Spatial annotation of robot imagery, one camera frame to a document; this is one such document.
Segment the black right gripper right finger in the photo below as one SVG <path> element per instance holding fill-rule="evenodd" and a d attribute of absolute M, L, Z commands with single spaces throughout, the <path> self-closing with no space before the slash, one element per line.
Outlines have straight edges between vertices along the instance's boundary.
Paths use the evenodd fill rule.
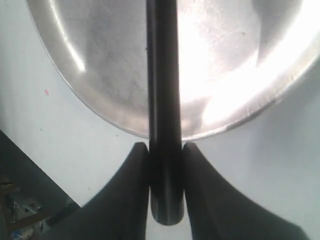
<path fill-rule="evenodd" d="M 194 240 L 307 240 L 303 229 L 228 183 L 195 143 L 182 150 L 184 191 Z"/>

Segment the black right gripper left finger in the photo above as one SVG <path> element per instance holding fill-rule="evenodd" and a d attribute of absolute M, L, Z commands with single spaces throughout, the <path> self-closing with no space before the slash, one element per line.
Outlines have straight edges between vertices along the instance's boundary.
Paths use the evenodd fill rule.
<path fill-rule="evenodd" d="M 47 232 L 49 240 L 144 240 L 149 201 L 147 146 L 133 145 L 109 183 Z"/>

